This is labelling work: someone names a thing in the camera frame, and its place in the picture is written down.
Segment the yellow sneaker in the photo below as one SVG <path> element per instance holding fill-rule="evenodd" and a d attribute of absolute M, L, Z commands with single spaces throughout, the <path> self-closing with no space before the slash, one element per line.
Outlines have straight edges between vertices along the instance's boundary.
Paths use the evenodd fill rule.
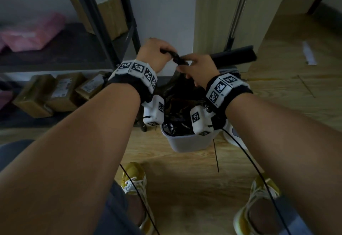
<path fill-rule="evenodd" d="M 274 199 L 278 198 L 280 196 L 279 188 L 268 176 L 266 176 L 265 173 L 263 173 L 262 176 L 266 181 L 272 197 Z M 268 194 L 261 177 L 258 176 L 252 183 L 251 195 L 247 204 L 241 210 L 239 210 L 234 217 L 233 225 L 237 235 L 260 235 L 257 231 L 254 230 L 249 220 L 249 209 L 260 198 L 270 200 L 270 195 Z"/>
<path fill-rule="evenodd" d="M 139 191 L 139 194 L 143 198 L 143 201 L 148 210 L 148 213 L 151 215 L 151 218 L 153 222 L 155 223 L 153 213 L 147 202 L 147 196 L 146 196 L 147 181 L 146 181 L 146 174 L 145 174 L 144 169 L 137 162 L 128 163 L 126 166 L 124 166 L 124 169 L 129 175 L 129 177 L 131 178 L 137 190 Z M 122 180 L 121 180 L 121 187 L 123 191 L 125 192 L 125 194 L 137 195 L 137 191 L 135 190 L 132 182 L 129 180 L 128 176 L 124 172 L 122 175 Z M 144 234 L 152 235 L 154 231 L 154 227 L 147 214 L 146 214 L 145 220 L 143 221 L 143 223 L 140 225 L 139 228 Z"/>

